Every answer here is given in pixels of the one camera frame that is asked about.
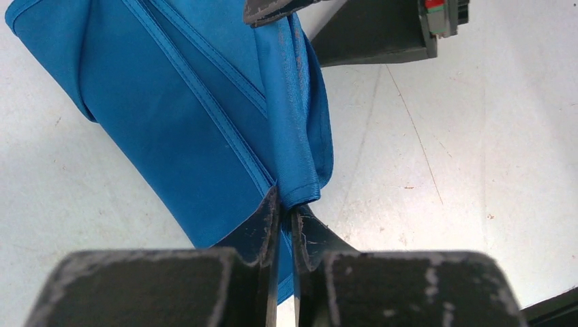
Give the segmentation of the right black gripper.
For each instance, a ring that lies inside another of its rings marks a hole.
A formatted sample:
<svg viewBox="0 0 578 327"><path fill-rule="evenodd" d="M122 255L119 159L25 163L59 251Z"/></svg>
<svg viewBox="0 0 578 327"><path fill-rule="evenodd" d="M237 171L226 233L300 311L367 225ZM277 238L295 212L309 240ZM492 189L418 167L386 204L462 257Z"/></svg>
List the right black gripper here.
<svg viewBox="0 0 578 327"><path fill-rule="evenodd" d="M347 1L311 41L323 67L394 64L438 56L436 38L469 22L470 0Z"/></svg>

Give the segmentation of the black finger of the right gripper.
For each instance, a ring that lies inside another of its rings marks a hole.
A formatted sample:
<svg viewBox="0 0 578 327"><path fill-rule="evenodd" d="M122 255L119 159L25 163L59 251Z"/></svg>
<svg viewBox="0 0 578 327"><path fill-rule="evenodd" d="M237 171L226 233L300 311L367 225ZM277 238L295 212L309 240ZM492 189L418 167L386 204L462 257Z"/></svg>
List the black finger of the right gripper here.
<svg viewBox="0 0 578 327"><path fill-rule="evenodd" d="M251 28L262 27L321 0L246 0L243 22Z"/></svg>

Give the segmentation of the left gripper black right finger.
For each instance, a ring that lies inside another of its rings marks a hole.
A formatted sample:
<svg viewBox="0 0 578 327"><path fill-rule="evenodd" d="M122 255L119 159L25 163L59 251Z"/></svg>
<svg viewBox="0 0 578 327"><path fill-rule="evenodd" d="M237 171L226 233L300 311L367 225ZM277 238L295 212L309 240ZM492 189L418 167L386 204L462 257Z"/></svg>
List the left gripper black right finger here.
<svg viewBox="0 0 578 327"><path fill-rule="evenodd" d="M298 326L525 326L496 262L475 251L362 252L307 206L290 214Z"/></svg>

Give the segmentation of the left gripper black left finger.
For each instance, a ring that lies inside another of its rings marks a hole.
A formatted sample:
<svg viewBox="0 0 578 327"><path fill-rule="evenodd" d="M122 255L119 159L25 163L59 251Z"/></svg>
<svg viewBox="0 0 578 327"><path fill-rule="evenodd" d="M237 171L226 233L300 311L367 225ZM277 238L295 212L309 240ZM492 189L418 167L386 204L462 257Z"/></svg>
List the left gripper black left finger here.
<svg viewBox="0 0 578 327"><path fill-rule="evenodd" d="M208 249L79 251L47 278L27 326L274 326L276 187Z"/></svg>

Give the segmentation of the blue cloth napkin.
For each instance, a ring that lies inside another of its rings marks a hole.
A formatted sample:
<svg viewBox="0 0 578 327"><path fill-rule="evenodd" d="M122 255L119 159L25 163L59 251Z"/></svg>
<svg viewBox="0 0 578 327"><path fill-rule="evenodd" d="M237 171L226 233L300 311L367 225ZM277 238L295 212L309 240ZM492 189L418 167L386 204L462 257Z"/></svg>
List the blue cloth napkin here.
<svg viewBox="0 0 578 327"><path fill-rule="evenodd" d="M242 1L13 1L5 21L99 123L196 248L271 187L286 208L333 171L320 64L296 14L252 28Z"/></svg>

